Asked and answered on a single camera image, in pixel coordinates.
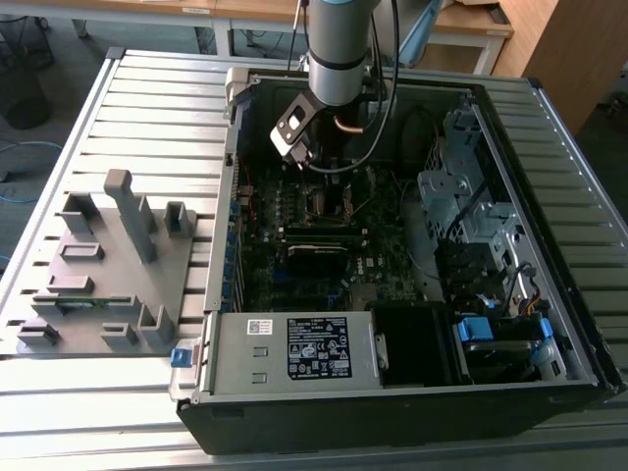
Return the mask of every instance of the sticker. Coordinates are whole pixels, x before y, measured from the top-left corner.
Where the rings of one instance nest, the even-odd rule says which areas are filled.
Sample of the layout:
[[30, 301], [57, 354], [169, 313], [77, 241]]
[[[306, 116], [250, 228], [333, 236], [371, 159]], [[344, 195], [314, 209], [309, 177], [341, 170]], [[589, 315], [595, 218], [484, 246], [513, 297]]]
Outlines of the sticker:
[[195, 15], [209, 15], [209, 10], [206, 8], [182, 8], [184, 13], [193, 13]]
[[246, 334], [249, 336], [271, 336], [273, 334], [273, 320], [249, 319]]
[[351, 378], [346, 317], [288, 319], [288, 376], [292, 380]]

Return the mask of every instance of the black trash bin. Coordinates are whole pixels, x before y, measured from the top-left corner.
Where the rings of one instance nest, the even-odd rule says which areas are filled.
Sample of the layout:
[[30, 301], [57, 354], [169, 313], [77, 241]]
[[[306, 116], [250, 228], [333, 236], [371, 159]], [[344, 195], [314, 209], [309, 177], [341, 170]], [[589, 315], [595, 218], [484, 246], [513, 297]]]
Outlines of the black trash bin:
[[42, 71], [55, 61], [40, 18], [0, 16], [0, 36], [30, 71]]
[[33, 34], [26, 35], [31, 31], [27, 28], [28, 18], [0, 21], [0, 115], [16, 130], [39, 126], [50, 116], [50, 106], [34, 71], [52, 64], [52, 53], [45, 33], [33, 18], [45, 43], [37, 45]]

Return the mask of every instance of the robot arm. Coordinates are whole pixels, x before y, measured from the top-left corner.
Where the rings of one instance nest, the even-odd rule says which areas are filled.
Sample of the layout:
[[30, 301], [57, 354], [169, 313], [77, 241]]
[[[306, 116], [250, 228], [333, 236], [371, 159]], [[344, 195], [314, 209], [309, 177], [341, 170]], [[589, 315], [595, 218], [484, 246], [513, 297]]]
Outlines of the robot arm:
[[[396, 0], [385, 0], [379, 8], [380, 0], [311, 0], [309, 6], [309, 80], [308, 89], [300, 93], [279, 118], [271, 131], [271, 140], [287, 161], [295, 162], [299, 168], [311, 168], [324, 174], [338, 174], [362, 165], [377, 146], [393, 107], [396, 91], [396, 77], [399, 66], [400, 26]], [[407, 17], [402, 21], [404, 44], [411, 47], [406, 57], [419, 56], [427, 43], [434, 24], [436, 13], [443, 0], [407, 0], [401, 2], [401, 10]], [[336, 169], [326, 169], [311, 165], [313, 160], [326, 159], [314, 155], [310, 145], [311, 137], [307, 130], [314, 120], [332, 121], [334, 127], [346, 131], [338, 115], [355, 108], [364, 101], [366, 53], [369, 45], [371, 18], [380, 17], [380, 24], [392, 25], [392, 41], [388, 41], [394, 57], [392, 87], [389, 104], [381, 120], [370, 150], [356, 163]], [[378, 84], [380, 100], [386, 87]], [[334, 140], [327, 132], [316, 136], [316, 140]]]

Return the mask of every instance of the gray cylinder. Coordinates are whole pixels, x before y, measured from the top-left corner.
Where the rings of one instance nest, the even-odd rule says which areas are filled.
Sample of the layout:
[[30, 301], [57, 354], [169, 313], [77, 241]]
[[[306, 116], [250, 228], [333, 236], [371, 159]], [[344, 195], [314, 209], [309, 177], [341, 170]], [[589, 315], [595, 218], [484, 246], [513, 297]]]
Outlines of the gray cylinder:
[[312, 0], [309, 86], [323, 103], [350, 103], [362, 87], [371, 13], [380, 0]]

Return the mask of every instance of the gray plastic part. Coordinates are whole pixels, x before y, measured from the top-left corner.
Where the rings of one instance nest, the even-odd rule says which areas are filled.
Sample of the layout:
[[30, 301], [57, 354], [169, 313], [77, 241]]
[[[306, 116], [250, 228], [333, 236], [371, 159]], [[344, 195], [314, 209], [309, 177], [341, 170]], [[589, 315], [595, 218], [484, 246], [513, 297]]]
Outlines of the gray plastic part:
[[72, 234], [91, 234], [89, 220], [98, 212], [88, 193], [70, 193], [58, 215], [64, 219]]
[[33, 297], [33, 301], [30, 307], [44, 319], [48, 319], [50, 316], [63, 316], [63, 309], [57, 304], [58, 293], [48, 294], [46, 293], [41, 299], [37, 299], [38, 296]]
[[[59, 247], [77, 243], [99, 243], [106, 256], [102, 260], [65, 260], [60, 249], [50, 263], [49, 275], [89, 276], [94, 282], [91, 294], [58, 294], [44, 289], [33, 296], [32, 308], [57, 330], [63, 341], [55, 345], [18, 345], [21, 355], [168, 355], [176, 344], [175, 335], [167, 342], [149, 344], [137, 326], [142, 304], [158, 318], [161, 306], [175, 330], [181, 314], [183, 288], [192, 238], [169, 238], [164, 210], [154, 210], [157, 231], [152, 240], [159, 258], [149, 265], [139, 263], [135, 248], [116, 208], [103, 208], [89, 221], [93, 234], [73, 235], [66, 231]], [[196, 226], [196, 214], [187, 211]], [[137, 342], [112, 349], [100, 338], [107, 322], [129, 323]]]
[[106, 305], [106, 309], [112, 315], [138, 316], [141, 312], [142, 303], [137, 296], [111, 296], [109, 298], [96, 298], [89, 296], [62, 296], [58, 292], [49, 294], [47, 292], [36, 294], [32, 297], [31, 307], [42, 317], [50, 315], [64, 315], [77, 309], [100, 309], [102, 307], [87, 307], [94, 303], [100, 306]]
[[193, 226], [187, 217], [185, 204], [180, 201], [170, 201], [166, 205], [164, 215], [166, 231], [170, 237], [192, 237]]
[[173, 339], [175, 326], [164, 306], [160, 306], [157, 320], [155, 320], [148, 306], [144, 305], [137, 321], [137, 330], [149, 345], [159, 346], [168, 344]]
[[72, 260], [102, 260], [105, 251], [98, 242], [68, 243], [61, 246], [59, 255], [66, 261]]
[[59, 333], [50, 324], [41, 321], [26, 321], [20, 327], [18, 339], [28, 346], [54, 345], [59, 338]]
[[50, 292], [89, 294], [94, 291], [94, 281], [89, 276], [51, 275], [46, 287]]
[[139, 210], [139, 215], [144, 223], [144, 227], [150, 234], [153, 234], [157, 231], [157, 223], [155, 223], [155, 217], [148, 205], [148, 199], [146, 199], [146, 196], [142, 194], [141, 196], [136, 196], [135, 200], [137, 201], [137, 209]]
[[137, 343], [137, 334], [128, 322], [104, 322], [100, 338], [114, 350]]
[[105, 193], [114, 198], [120, 218], [131, 238], [142, 263], [148, 264], [157, 258], [155, 245], [150, 239], [149, 230], [144, 224], [131, 191], [132, 175], [128, 170], [111, 169], [105, 180]]

